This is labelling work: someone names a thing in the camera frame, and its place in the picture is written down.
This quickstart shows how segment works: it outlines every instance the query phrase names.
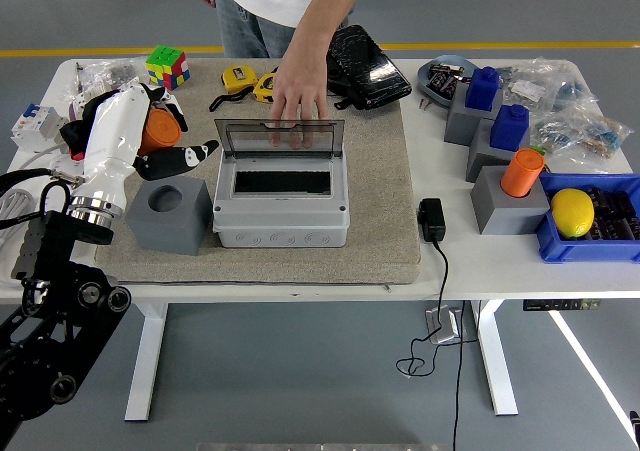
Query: table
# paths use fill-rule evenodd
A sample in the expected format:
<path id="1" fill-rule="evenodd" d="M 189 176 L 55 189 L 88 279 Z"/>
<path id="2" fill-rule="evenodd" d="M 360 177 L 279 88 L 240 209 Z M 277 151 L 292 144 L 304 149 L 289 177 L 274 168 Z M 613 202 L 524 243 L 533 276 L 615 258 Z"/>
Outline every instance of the table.
<path id="1" fill-rule="evenodd" d="M 420 109 L 417 71 L 428 60 L 398 59 L 398 65 L 414 86 L 413 93 L 401 100 L 413 198 L 415 207 L 422 198 L 440 198 L 446 221 L 441 244 L 450 263 L 450 274 L 443 299 L 469 300 L 478 324 L 478 337 L 496 415 L 517 414 L 507 363 L 505 361 L 495 312 L 505 299 L 640 298 L 640 266 L 627 262 L 545 264 L 538 254 L 535 235 L 482 236 L 471 204 L 472 184 L 465 181 L 468 148 L 445 143 L 447 110 L 431 105 Z M 472 60 L 483 66 L 506 66 L 510 60 Z M 67 115 L 61 90 L 75 83 L 75 63 L 60 65 L 41 104 L 54 106 Z M 579 70 L 576 75 L 582 79 Z M 29 155 L 18 151 L 10 170 Z M 46 165 L 42 158 L 35 166 Z M 579 172 L 570 164 L 554 167 L 555 172 Z M 629 173 L 631 168 L 622 152 L 612 162 L 612 170 Z M 38 193 L 42 181 L 31 180 L 25 188 Z M 0 262 L 0 304 L 20 302 L 21 288 L 8 276 L 17 256 L 20 236 L 7 243 Z M 222 302 L 298 302 L 298 301 L 412 301 L 437 299 L 440 289 L 440 255 L 431 244 L 421 244 L 420 274 L 409 285 L 317 286 L 317 285 L 190 285 L 128 286 L 133 302 L 145 317 L 138 359 L 134 371 L 126 420 L 146 420 L 149 414 L 166 313 L 170 303 Z M 92 248 L 78 243 L 73 259 L 91 264 Z"/>

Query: person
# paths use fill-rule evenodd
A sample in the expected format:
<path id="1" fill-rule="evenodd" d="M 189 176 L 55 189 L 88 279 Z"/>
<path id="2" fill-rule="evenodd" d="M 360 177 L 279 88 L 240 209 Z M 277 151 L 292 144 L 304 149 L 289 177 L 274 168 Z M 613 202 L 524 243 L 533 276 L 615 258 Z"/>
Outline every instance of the person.
<path id="1" fill-rule="evenodd" d="M 217 8 L 225 56 L 282 58 L 270 119 L 328 119 L 326 55 L 356 0 L 202 1 Z"/>

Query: gray electrical box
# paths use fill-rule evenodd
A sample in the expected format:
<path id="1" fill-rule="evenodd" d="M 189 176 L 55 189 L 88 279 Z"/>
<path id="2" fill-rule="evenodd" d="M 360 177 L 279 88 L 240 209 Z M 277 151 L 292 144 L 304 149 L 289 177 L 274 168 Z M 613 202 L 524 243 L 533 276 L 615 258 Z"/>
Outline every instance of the gray electrical box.
<path id="1" fill-rule="evenodd" d="M 222 245 L 341 247 L 349 228 L 344 121 L 216 120 Z"/>

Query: lemon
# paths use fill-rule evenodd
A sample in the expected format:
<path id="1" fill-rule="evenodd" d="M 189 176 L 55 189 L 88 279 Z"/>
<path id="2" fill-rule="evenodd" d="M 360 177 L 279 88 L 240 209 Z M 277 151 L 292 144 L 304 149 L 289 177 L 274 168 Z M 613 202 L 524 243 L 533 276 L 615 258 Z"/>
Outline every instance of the lemon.
<path id="1" fill-rule="evenodd" d="M 551 214 L 558 232 L 564 238 L 578 238 L 586 234 L 593 224 L 593 202 L 587 193 L 567 188 L 551 199 Z"/>

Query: floor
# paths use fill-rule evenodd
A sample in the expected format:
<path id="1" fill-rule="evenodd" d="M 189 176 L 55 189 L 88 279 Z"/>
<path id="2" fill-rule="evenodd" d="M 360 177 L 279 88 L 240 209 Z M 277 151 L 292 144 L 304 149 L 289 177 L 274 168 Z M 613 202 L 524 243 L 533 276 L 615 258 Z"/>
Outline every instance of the floor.
<path id="1" fill-rule="evenodd" d="M 58 64 L 81 50 L 109 48 L 109 57 L 121 48 L 220 44 L 215 12 L 197 0 L 0 0 L 0 13 L 0 128 L 7 136 Z M 389 51 L 392 58 L 573 61 L 603 113 L 640 131 L 640 50 L 629 44 L 638 45 L 639 14 L 638 0 L 359 0 L 351 21 L 379 43 L 432 43 Z M 24 50 L 44 51 L 24 57 L 36 54 Z M 3 139 L 4 169 L 15 147 Z M 637 132 L 623 149 L 640 172 Z M 446 239 L 442 247 L 446 253 Z M 450 446 L 458 348 L 441 349 L 428 378 L 406 379 L 394 367 L 411 338 L 425 335 L 424 312 L 433 304 L 173 305 L 147 423 L 123 421 L 142 329 L 132 309 L 76 398 L 24 423 L 8 449 Z M 10 311 L 0 307 L 0 318 Z M 562 313 L 625 412 L 640 408 L 639 312 L 637 301 L 606 300 L 598 311 Z M 509 301 L 497 321 L 520 414 L 494 416 L 479 347 L 465 345 L 458 449 L 637 449 L 549 313 L 524 313 L 521 302 Z M 424 345 L 419 354 L 430 360 L 433 351 Z"/>

